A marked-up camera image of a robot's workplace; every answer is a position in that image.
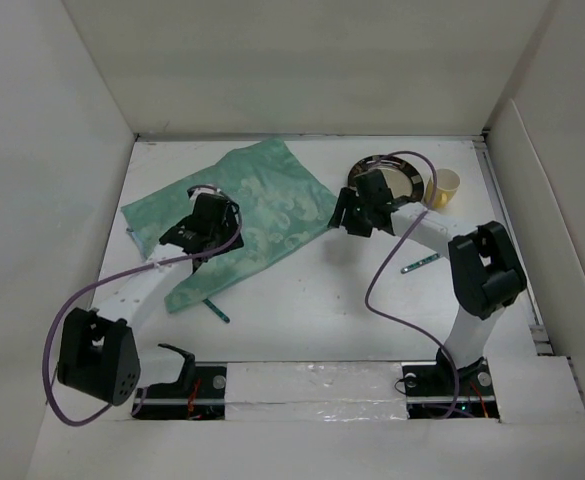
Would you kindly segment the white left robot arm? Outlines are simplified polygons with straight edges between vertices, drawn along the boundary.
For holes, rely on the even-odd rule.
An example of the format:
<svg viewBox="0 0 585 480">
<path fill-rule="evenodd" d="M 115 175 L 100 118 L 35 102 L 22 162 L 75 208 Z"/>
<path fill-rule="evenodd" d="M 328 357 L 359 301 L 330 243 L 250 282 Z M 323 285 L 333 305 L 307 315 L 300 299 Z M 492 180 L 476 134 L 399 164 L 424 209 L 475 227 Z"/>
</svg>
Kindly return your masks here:
<svg viewBox="0 0 585 480">
<path fill-rule="evenodd" d="M 192 212 L 168 228 L 143 265 L 89 310 L 63 315 L 58 382 L 112 406 L 142 378 L 135 336 L 179 283 L 215 256 L 243 247 L 239 205 L 218 189 L 192 190 Z"/>
</svg>

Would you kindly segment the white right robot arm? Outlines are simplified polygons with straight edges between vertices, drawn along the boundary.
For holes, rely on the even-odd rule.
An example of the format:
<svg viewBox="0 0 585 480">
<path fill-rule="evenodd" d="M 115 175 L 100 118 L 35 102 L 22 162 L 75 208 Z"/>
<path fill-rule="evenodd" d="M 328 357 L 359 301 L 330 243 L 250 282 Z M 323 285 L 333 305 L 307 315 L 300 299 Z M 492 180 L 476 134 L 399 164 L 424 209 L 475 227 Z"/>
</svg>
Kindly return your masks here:
<svg viewBox="0 0 585 480">
<path fill-rule="evenodd" d="M 449 261 L 458 311 L 439 347 L 434 381 L 455 394 L 471 379 L 502 312 L 527 288 L 527 277 L 506 228 L 497 221 L 473 225 L 443 215 L 407 196 L 395 198 L 383 173 L 369 170 L 341 189 L 328 223 L 369 238 L 374 230 L 413 240 Z"/>
</svg>

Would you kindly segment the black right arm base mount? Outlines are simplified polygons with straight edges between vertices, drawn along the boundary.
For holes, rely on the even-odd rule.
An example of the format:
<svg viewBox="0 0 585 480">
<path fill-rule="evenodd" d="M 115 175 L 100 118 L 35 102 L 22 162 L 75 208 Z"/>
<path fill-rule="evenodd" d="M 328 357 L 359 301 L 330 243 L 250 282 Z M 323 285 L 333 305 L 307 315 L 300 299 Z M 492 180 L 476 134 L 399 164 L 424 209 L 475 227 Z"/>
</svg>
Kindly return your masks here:
<svg viewBox="0 0 585 480">
<path fill-rule="evenodd" d="M 410 420 L 435 419 L 450 413 L 451 419 L 499 419 L 496 394 L 486 359 L 481 358 L 459 371 L 458 394 L 455 394 L 453 373 L 437 354 L 435 361 L 405 362 L 402 375 L 395 381 L 395 390 L 406 399 Z"/>
</svg>

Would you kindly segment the green patterned cloth placemat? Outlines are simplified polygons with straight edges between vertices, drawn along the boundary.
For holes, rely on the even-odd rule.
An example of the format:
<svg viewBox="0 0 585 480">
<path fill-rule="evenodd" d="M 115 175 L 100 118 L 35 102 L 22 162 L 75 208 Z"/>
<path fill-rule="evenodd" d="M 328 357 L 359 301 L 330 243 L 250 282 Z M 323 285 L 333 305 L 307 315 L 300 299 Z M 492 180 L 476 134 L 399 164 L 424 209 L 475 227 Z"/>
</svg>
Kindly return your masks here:
<svg viewBox="0 0 585 480">
<path fill-rule="evenodd" d="M 188 188 L 220 188 L 238 203 L 243 248 L 213 258 L 179 283 L 164 299 L 180 312 L 245 280 L 322 235 L 336 197 L 279 139 L 228 152 L 214 165 L 183 177 L 123 206 L 138 248 L 149 256 L 161 234 L 188 215 Z"/>
</svg>

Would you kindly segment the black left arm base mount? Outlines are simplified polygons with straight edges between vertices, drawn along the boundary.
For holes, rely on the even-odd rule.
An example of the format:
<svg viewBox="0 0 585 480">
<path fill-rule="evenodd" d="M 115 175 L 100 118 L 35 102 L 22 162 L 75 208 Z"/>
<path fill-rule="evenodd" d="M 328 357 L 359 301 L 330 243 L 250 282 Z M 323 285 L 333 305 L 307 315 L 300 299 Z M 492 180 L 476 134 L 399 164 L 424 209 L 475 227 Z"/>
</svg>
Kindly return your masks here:
<svg viewBox="0 0 585 480">
<path fill-rule="evenodd" d="M 136 420 L 216 421 L 225 419 L 227 365 L 197 363 L 183 382 L 155 383 L 135 394 Z"/>
</svg>

